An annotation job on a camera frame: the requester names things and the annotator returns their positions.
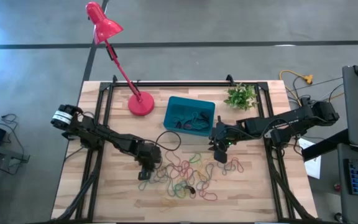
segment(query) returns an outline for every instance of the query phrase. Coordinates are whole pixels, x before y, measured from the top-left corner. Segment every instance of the red desk lamp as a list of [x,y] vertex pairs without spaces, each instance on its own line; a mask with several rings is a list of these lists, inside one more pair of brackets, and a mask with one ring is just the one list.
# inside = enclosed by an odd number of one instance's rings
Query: red desk lamp
[[137,116],[145,116],[149,114],[154,108],[154,99],[152,95],[144,91],[139,91],[129,80],[117,60],[117,55],[113,47],[108,42],[110,37],[118,34],[124,29],[117,22],[108,19],[100,5],[96,2],[89,2],[86,5],[86,13],[88,13],[89,18],[94,24],[93,39],[95,43],[106,43],[106,48],[111,60],[116,63],[119,71],[122,73],[122,76],[124,76],[125,80],[127,80],[129,88],[134,93],[128,101],[129,110]]

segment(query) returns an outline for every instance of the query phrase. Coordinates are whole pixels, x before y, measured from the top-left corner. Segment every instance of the wooden tabletop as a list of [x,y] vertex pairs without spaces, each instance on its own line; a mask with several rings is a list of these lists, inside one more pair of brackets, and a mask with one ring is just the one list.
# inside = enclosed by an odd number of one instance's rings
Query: wooden tabletop
[[[290,110],[282,81],[264,81],[268,83],[274,114]],[[84,82],[78,106],[83,111],[94,112],[98,97],[100,82]],[[222,122],[234,124],[237,119],[259,116],[257,108],[249,111],[234,110],[223,103],[227,98],[227,87],[147,87],[140,88],[154,97],[155,108],[146,117],[131,114],[127,101],[132,95],[128,88],[114,88],[112,107],[109,116],[109,127],[118,133],[131,133],[144,139],[155,140],[166,129],[163,120],[170,96],[179,96],[215,103],[215,122],[217,115]],[[102,105],[102,123],[104,106]],[[204,168],[208,163],[214,164],[212,179],[208,193],[215,193],[216,201],[196,198],[170,197],[167,183],[147,184],[144,190],[139,190],[140,181],[137,175],[140,166],[134,158],[120,153],[112,144],[106,143],[103,155],[102,169],[99,179],[98,196],[94,212],[94,222],[257,222],[277,221],[270,176],[263,140],[239,142],[231,146],[228,160],[239,159],[244,168],[243,172],[233,170],[223,175],[222,169],[216,167],[211,151],[208,151],[209,140],[206,137],[179,134],[181,146],[175,154],[181,160],[189,160],[195,153],[201,154],[201,162],[192,164],[205,174]],[[173,134],[164,135],[159,143],[168,148],[174,148],[178,139]],[[69,144],[67,154],[80,148],[78,141]],[[164,162],[166,150],[161,149]],[[178,159],[171,152],[167,157],[174,163]],[[62,177],[58,187],[57,197],[52,212],[52,218],[58,217],[74,199],[81,185],[86,149],[70,157],[63,166]],[[285,150],[285,167],[292,192],[300,203],[313,216],[317,216],[310,185],[303,164],[303,159],[295,154],[292,147]],[[280,194],[285,212],[283,194]],[[85,202],[83,215],[88,211],[88,200]]]

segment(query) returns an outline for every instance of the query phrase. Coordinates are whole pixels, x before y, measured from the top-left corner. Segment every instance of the teal plastic container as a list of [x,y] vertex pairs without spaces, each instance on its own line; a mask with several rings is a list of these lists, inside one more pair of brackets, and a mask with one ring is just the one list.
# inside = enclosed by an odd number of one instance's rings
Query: teal plastic container
[[164,126],[167,130],[209,136],[212,131],[215,104],[171,96],[165,113]]

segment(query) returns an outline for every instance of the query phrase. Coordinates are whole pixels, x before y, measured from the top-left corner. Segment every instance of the gray floor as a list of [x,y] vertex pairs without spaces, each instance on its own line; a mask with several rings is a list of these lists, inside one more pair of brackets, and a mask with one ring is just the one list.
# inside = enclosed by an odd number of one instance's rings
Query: gray floor
[[[0,0],[0,44],[91,43],[87,2]],[[353,0],[110,0],[106,13],[124,27],[111,39],[115,43],[358,40],[358,1]],[[89,52],[0,50],[0,115],[18,115],[17,133],[31,155],[17,175],[2,179],[0,223],[49,219],[67,146],[49,122],[59,104],[76,104]],[[122,79],[106,54],[96,51],[90,80],[110,80],[113,74]],[[342,66],[358,64],[358,45],[117,49],[117,54],[134,80],[222,80],[227,74],[271,80],[290,69],[313,74],[318,83],[340,77]],[[287,85],[293,79],[285,75]],[[305,88],[300,94],[318,100],[340,83]],[[297,85],[305,86],[300,80]],[[312,128],[309,136],[326,138],[346,128],[344,98],[333,105],[341,119],[328,128]],[[18,150],[16,143],[8,147]],[[340,209],[330,186],[311,180],[324,220],[332,220]]]

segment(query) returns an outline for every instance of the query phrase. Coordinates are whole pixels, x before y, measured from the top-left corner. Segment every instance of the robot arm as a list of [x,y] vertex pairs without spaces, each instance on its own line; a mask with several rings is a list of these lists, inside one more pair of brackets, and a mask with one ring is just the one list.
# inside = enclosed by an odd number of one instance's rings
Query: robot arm
[[119,134],[106,126],[98,124],[94,118],[83,114],[81,108],[72,105],[60,105],[53,116],[53,127],[65,131],[62,135],[78,136],[84,147],[98,150],[103,146],[103,141],[111,142],[116,149],[129,156],[135,157],[142,165],[139,172],[139,180],[149,180],[155,164],[161,163],[161,150],[152,143],[132,134]]
[[226,151],[230,145],[239,141],[270,138],[272,145],[283,147],[291,137],[306,134],[313,126],[331,126],[338,119],[329,102],[318,101],[311,103],[309,98],[301,99],[302,106],[296,110],[278,114],[270,118],[247,118],[236,121],[235,125],[228,125],[221,122],[218,116],[218,123],[213,128],[209,137],[213,145],[209,150],[214,151],[215,160],[226,163]]

